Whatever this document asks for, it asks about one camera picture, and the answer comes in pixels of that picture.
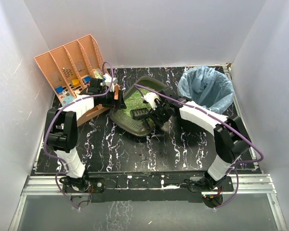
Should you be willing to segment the black trash bin blue bag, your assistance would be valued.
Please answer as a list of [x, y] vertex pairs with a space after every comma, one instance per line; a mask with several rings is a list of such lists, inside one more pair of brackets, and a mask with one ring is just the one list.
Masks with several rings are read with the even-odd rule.
[[231, 106], [235, 94], [232, 81], [225, 74], [208, 66], [196, 66], [184, 72], [177, 92], [220, 115]]

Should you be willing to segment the dark green litter box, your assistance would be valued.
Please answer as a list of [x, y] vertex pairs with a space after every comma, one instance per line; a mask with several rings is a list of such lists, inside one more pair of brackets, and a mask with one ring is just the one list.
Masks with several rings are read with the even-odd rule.
[[134, 86], [131, 86], [124, 92], [123, 99], [127, 106], [124, 110], [110, 110], [110, 119], [121, 129], [125, 130], [129, 134], [143, 138], [147, 136], [151, 131], [144, 128], [141, 122], [132, 119], [130, 110], [138, 108], [147, 108], [150, 110], [151, 106], [148, 103], [143, 103], [142, 95], [149, 93], [146, 89], [140, 89], [139, 92]]

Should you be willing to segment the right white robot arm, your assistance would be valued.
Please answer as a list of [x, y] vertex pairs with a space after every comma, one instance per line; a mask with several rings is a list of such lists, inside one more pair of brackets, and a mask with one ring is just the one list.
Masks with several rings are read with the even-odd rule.
[[199, 106], [187, 97], [162, 96], [164, 91], [149, 92], [142, 96], [150, 105], [149, 118], [163, 126], [171, 116], [191, 122], [214, 137], [216, 157], [200, 181], [214, 188], [226, 176], [230, 167], [250, 147], [250, 138], [240, 117], [229, 118]]

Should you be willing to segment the black slotted litter scoop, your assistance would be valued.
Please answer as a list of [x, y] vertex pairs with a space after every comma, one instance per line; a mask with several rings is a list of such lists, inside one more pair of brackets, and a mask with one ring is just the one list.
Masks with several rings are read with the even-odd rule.
[[142, 123], [144, 119], [150, 119], [149, 110], [147, 108], [138, 108], [130, 110], [130, 114], [132, 119], [137, 120]]

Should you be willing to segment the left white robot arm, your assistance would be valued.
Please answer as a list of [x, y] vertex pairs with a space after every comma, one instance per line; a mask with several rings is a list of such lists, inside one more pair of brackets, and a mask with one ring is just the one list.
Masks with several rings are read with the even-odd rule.
[[76, 150], [77, 122], [98, 105], [116, 110], [127, 108], [123, 90], [115, 77], [105, 75], [102, 79], [92, 78], [89, 86], [76, 99], [57, 110], [47, 112], [44, 153], [62, 161], [70, 178], [80, 179], [85, 172], [85, 166]]

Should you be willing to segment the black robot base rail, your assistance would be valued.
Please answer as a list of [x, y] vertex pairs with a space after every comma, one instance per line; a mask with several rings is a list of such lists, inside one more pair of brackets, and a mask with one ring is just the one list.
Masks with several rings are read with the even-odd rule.
[[88, 173], [59, 179], [66, 193], [85, 193], [91, 203], [188, 201], [214, 208], [234, 191], [230, 176], [214, 180], [204, 171]]

